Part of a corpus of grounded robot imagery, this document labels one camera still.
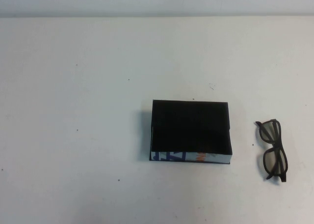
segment black box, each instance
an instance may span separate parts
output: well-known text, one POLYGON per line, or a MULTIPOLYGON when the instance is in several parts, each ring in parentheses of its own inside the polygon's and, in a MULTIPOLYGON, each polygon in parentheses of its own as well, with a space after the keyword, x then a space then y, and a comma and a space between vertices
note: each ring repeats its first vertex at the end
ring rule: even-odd
POLYGON ((150 160, 230 164, 228 103, 153 100, 150 160))

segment eyeglasses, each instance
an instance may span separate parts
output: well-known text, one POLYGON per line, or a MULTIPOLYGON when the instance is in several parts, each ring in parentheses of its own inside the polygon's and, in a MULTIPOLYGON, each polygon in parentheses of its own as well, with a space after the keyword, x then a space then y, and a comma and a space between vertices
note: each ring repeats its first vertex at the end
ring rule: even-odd
POLYGON ((266 179, 278 176, 282 182, 286 182, 288 161, 281 141, 280 123, 274 119, 265 123, 256 122, 256 124, 260 128, 262 140, 273 145, 273 148, 266 150, 263 155, 264 168, 268 173, 266 179))

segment white wall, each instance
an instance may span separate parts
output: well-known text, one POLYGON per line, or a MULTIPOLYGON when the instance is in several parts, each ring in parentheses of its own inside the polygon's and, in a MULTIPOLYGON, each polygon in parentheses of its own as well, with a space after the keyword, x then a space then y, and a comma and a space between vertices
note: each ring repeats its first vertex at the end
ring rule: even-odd
POLYGON ((0 16, 314 14, 314 0, 0 0, 0 16))

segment white table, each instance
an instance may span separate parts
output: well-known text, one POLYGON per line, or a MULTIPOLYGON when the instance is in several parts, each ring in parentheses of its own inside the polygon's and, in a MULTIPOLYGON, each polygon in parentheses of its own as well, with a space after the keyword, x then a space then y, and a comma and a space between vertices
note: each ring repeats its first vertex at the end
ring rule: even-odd
POLYGON ((314 17, 0 19, 0 223, 314 223, 313 75, 314 17), (148 161, 153 99, 227 101, 231 164, 148 161))

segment glasses lens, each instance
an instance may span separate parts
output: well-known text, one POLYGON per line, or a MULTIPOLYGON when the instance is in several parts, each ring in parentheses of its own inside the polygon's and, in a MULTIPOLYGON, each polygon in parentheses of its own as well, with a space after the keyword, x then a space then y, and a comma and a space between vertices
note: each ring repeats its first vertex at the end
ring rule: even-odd
POLYGON ((275 166, 276 163, 276 156, 275 156, 275 152, 268 152, 265 155, 265 165, 266 168, 268 170, 268 172, 271 172, 273 167, 275 166))
POLYGON ((274 171, 275 175, 282 174, 286 170, 286 161, 284 158, 284 154, 281 149, 268 152, 265 155, 265 165, 268 172, 271 172, 276 165, 276 171, 274 171))
POLYGON ((264 141, 275 142, 279 137, 278 122, 268 122, 261 126, 262 139, 264 141))

